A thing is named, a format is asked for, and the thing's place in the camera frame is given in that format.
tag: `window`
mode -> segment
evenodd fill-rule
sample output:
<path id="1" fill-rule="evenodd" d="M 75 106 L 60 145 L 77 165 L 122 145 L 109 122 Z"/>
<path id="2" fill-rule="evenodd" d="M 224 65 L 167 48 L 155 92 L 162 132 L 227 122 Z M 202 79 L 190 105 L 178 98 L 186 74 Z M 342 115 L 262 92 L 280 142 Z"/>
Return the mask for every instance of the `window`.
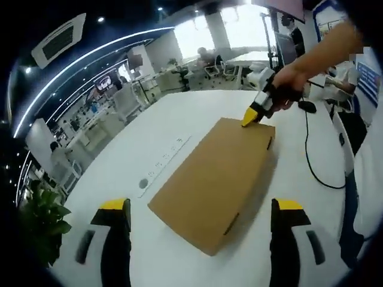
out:
<path id="1" fill-rule="evenodd" d="M 207 50 L 214 49 L 205 16 L 198 16 L 179 24 L 175 27 L 174 34 L 183 59 L 197 56 L 197 50 L 201 47 L 205 47 Z"/>
<path id="2" fill-rule="evenodd" d="M 241 5 L 221 11 L 227 38 L 231 48 L 261 47 L 267 51 L 266 32 L 260 13 L 269 14 L 268 9 L 257 5 Z M 275 46 L 275 35 L 270 17 L 266 17 L 270 44 Z"/>
<path id="3" fill-rule="evenodd" d="M 119 68 L 118 68 L 118 73 L 120 74 L 120 76 L 123 76 L 124 78 L 126 78 L 126 80 L 128 82 L 130 82 L 130 76 L 129 76 L 129 73 L 127 72 L 126 68 L 125 68 L 125 64 L 122 64 Z"/>

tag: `air conditioner vent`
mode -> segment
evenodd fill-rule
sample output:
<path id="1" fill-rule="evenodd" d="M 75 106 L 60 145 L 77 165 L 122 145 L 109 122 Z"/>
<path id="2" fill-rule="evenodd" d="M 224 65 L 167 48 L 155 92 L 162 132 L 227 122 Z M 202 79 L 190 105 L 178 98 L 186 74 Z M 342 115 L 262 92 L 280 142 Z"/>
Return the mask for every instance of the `air conditioner vent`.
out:
<path id="1" fill-rule="evenodd" d="M 85 17 L 85 13 L 80 14 L 64 23 L 32 50 L 31 54 L 41 69 L 81 40 Z"/>
<path id="2" fill-rule="evenodd" d="M 73 42 L 73 26 L 66 28 L 61 34 L 54 37 L 47 45 L 42 48 L 47 60 L 54 57 L 59 51 Z"/>

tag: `monitor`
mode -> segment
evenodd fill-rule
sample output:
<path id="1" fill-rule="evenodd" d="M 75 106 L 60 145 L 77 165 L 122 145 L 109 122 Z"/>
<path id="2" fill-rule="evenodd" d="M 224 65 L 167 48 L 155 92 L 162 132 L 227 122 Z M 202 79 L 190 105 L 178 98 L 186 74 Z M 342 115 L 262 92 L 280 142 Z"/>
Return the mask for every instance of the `monitor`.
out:
<path id="1" fill-rule="evenodd" d="M 133 73 L 133 76 L 134 76 L 135 79 L 137 79 L 138 77 L 141 76 L 141 72 L 140 72 L 140 71 L 135 71 L 135 72 Z"/>
<path id="2" fill-rule="evenodd" d="M 283 65 L 288 65 L 297 58 L 294 41 L 291 36 L 275 32 L 275 40 L 281 52 Z"/>
<path id="3" fill-rule="evenodd" d="M 127 62 L 130 70 L 134 70 L 142 66 L 142 56 L 141 55 L 130 55 L 127 57 Z"/>

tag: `display screen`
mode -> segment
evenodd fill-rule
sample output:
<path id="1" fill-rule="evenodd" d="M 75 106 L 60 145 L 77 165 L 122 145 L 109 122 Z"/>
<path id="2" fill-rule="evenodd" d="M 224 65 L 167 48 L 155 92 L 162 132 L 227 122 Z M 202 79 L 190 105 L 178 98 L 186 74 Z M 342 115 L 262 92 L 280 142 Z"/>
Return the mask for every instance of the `display screen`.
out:
<path id="1" fill-rule="evenodd" d="M 99 91 L 104 91 L 111 84 L 112 84 L 111 78 L 109 76 L 105 76 L 96 83 L 96 87 Z"/>
<path id="2" fill-rule="evenodd" d="M 292 37 L 281 33 L 275 33 L 276 43 L 282 54 L 283 64 L 293 63 L 297 58 L 297 52 Z"/>

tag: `black cable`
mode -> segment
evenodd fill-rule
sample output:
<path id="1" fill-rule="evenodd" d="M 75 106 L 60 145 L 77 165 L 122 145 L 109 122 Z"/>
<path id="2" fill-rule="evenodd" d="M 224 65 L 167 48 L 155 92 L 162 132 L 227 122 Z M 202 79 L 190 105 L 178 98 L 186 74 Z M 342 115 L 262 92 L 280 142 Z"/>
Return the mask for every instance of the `black cable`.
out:
<path id="1" fill-rule="evenodd" d="M 341 187 L 333 187 L 332 185 L 325 184 L 323 181 L 321 181 L 321 180 L 317 177 L 317 175 L 315 174 L 315 172 L 312 170 L 311 163 L 310 163 L 310 159 L 309 159 L 309 155 L 308 155 L 308 152 L 307 152 L 307 141 L 308 141 L 308 139 L 309 139 L 309 122 L 308 122 L 307 112 L 306 112 L 306 111 L 305 111 L 305 115 L 306 115 L 306 131 L 307 131 L 307 134 L 306 134 L 306 141 L 305 141 L 305 152 L 306 152 L 307 164 L 309 165 L 311 174 L 314 176 L 314 178 L 315 178 L 321 185 L 324 185 L 325 187 L 332 188 L 332 189 L 334 189 L 334 190 L 341 190 L 341 189 L 345 188 L 345 187 L 346 187 L 346 184 L 344 184 L 344 185 L 341 186 Z"/>
<path id="2" fill-rule="evenodd" d="M 312 84 L 312 85 L 314 85 L 314 86 L 317 86 L 317 87 L 319 87 L 319 88 L 324 88 L 324 86 L 319 85 L 319 84 L 317 84 L 317 83 L 314 83 L 314 82 L 312 82 L 312 81 L 310 81 L 310 80 L 307 80 L 307 83 L 310 83 L 310 84 Z"/>

